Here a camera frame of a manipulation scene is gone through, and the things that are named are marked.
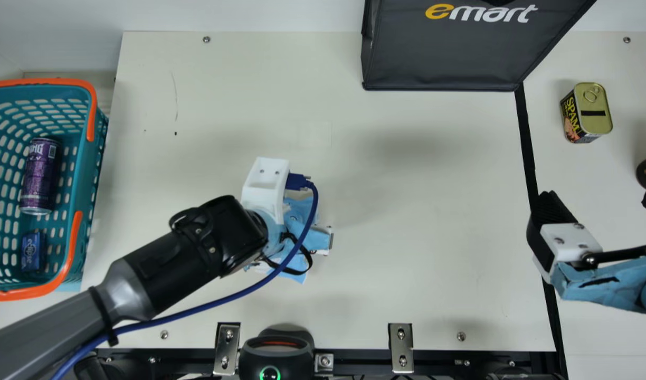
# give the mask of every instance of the white tabletop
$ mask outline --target white tabletop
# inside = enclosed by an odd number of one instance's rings
[[[229,305],[120,338],[122,347],[212,347],[308,328],[326,348],[552,350],[511,93],[367,92],[356,33],[127,32],[84,288],[161,236],[186,207],[239,195],[256,156],[313,176],[335,247],[306,283],[276,279]],[[214,281],[175,312],[256,282]],[[0,327],[61,296],[0,305]],[[465,342],[456,339],[466,332]]]
[[[559,112],[560,99],[578,82],[605,87],[614,125],[586,145],[567,142]],[[569,33],[526,80],[526,97],[539,190],[555,190],[605,250],[646,244],[644,189],[635,179],[646,158],[646,33]],[[646,315],[572,301],[559,308],[570,368],[591,366],[607,375],[592,378],[614,378],[627,368],[625,377],[646,378],[634,372],[646,371],[640,365]]]

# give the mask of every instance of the metal bracket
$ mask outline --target metal bracket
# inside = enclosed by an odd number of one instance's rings
[[[335,366],[335,356],[333,354],[316,354],[313,358],[314,373],[332,373]]]
[[[232,376],[236,373],[239,355],[240,323],[218,323],[215,332],[215,364],[213,375]]]
[[[414,373],[412,323],[388,324],[388,348],[393,373]]]

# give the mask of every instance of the small blue package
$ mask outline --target small blue package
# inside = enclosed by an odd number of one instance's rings
[[[44,266],[44,235],[42,233],[29,233],[22,238],[21,270],[34,272]]]

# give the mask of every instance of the canned meat tin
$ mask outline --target canned meat tin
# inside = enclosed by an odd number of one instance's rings
[[[612,116],[602,85],[579,83],[560,101],[565,135],[574,144],[586,144],[612,132]]]

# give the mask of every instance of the energy drink can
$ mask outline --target energy drink can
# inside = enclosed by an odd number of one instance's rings
[[[600,84],[579,83],[562,101],[565,135],[574,144],[586,144],[612,132],[607,93]]]
[[[60,142],[41,137],[31,140],[23,177],[21,212],[31,215],[51,212],[61,158]]]

